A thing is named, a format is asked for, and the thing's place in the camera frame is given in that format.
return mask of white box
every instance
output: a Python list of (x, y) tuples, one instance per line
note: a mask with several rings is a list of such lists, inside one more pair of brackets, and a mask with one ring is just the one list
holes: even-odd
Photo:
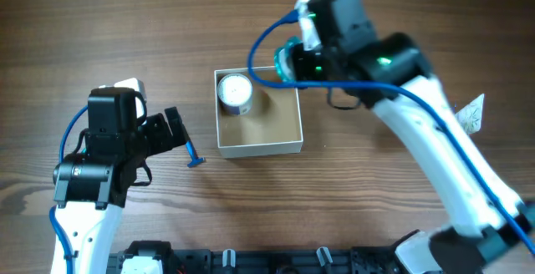
[[(279, 80), (275, 68), (258, 67), (263, 79)], [(244, 115), (225, 112), (217, 98), (217, 83), (227, 74), (243, 74), (246, 68), (214, 72), (216, 98), (217, 147), (223, 158), (299, 153), (303, 146), (303, 128), (297, 89), (272, 89), (251, 81), (252, 108)]]

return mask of blue cable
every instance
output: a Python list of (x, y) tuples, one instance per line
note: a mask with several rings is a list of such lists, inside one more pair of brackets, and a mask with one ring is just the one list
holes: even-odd
[(524, 230), (518, 225), (518, 223), (515, 221), (515, 219), (509, 215), (505, 207), (503, 206), (500, 199), (492, 192), (491, 188), (488, 186), (488, 184), (483, 179), (482, 175), (479, 173), (479, 170), (477, 170), (476, 166), (471, 162), (470, 158), (462, 149), (461, 144), (457, 141), (453, 133), (450, 131), (449, 127), (447, 126), (446, 122), (438, 115), (435, 110), (428, 105), (423, 99), (421, 99), (416, 94), (411, 93), (410, 91), (406, 89), (402, 89), (401, 87), (394, 86), (392, 84), (385, 84), (385, 83), (378, 83), (378, 82), (356, 82), (356, 81), (296, 81), (296, 82), (272, 82), (272, 81), (266, 81), (260, 79), (252, 69), (252, 60), (254, 57), (254, 54), (260, 45), (260, 43), (267, 37), (270, 32), (272, 32), (276, 27), (286, 24), (286, 23), (296, 23), (299, 19), (299, 13), (297, 10), (293, 10), (292, 12), (288, 13), (286, 16), (275, 22), (271, 27), (267, 28), (262, 35), (258, 38), (258, 40), (253, 44), (251, 47), (251, 52), (249, 53), (249, 56), (247, 58), (247, 69), (249, 72), (249, 75), (253, 80), (256, 82), (263, 84), (264, 86), (276, 88), (276, 89), (286, 89), (286, 88), (341, 88), (341, 89), (381, 89), (390, 91), (392, 93), (401, 94), (405, 97), (412, 99), (415, 101), (423, 110), (425, 110), (431, 118), (438, 124), (438, 126), (441, 128), (441, 130), (444, 132), (444, 135), (446, 138), (450, 141), (451, 145), (455, 148), (457, 151), (457, 154), (463, 162), (466, 164), (466, 167), (474, 178), (476, 179), (477, 183), (480, 185), (480, 187), (485, 192), (485, 195), (487, 195), (488, 199), (492, 202), (492, 204), (496, 207), (498, 212), (503, 216), (507, 224), (514, 230), (515, 234), (517, 234), (518, 238), (526, 245), (528, 250), (531, 252), (531, 254), (535, 257), (535, 245), (533, 245), (532, 241), (530, 240), (529, 236), (524, 232)]
[(73, 257), (70, 250), (69, 240), (67, 240), (65, 231), (61, 228), (61, 225), (58, 223), (58, 220), (56, 220), (56, 206), (52, 206), (52, 208), (50, 208), (48, 218), (50, 218), (52, 228), (54, 231), (56, 231), (56, 235), (58, 236), (59, 242), (64, 248), (65, 261), (67, 262), (67, 274), (74, 274)]
[(67, 126), (67, 129), (64, 133), (64, 137), (61, 138), (61, 143), (59, 144), (59, 163), (62, 163), (64, 161), (65, 143), (67, 143), (67, 137), (69, 137), (70, 130), (73, 128), (76, 121), (80, 118), (80, 116), (82, 116), (82, 114), (84, 114), (85, 111), (87, 111), (87, 105), (85, 105), (80, 111), (78, 111), (78, 113), (73, 117), (73, 119)]

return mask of black cable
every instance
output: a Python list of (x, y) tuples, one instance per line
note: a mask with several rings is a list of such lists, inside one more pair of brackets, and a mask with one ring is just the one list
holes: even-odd
[(78, 153), (78, 150), (82, 147), (82, 142), (84, 141), (84, 136), (89, 131), (89, 128), (85, 128), (82, 131), (80, 131), (80, 135), (78, 136), (78, 144), (76, 144), (76, 148), (74, 148), (73, 152), (71, 154)]
[(147, 120), (147, 103), (145, 102), (145, 99), (143, 99), (141, 92), (136, 91), (135, 97), (140, 99), (141, 106), (143, 106), (143, 115), (136, 121), (137, 125), (141, 126)]
[(147, 162), (143, 160), (141, 167), (143, 168), (143, 170), (145, 170), (145, 173), (147, 173), (147, 177), (149, 177), (149, 181), (134, 182), (132, 186), (149, 186), (150, 183), (152, 182), (152, 172), (150, 171), (149, 166), (147, 165)]
[(333, 89), (329, 88), (327, 89), (327, 105), (335, 108), (335, 109), (338, 109), (338, 110), (355, 110), (355, 109), (358, 109), (360, 107), (360, 105), (362, 104), (362, 102), (360, 101), (360, 99), (357, 100), (357, 103), (354, 105), (354, 106), (348, 106), (348, 107), (342, 107), (342, 106), (335, 106), (333, 105), (333, 101), (332, 101), (332, 97), (333, 97)]

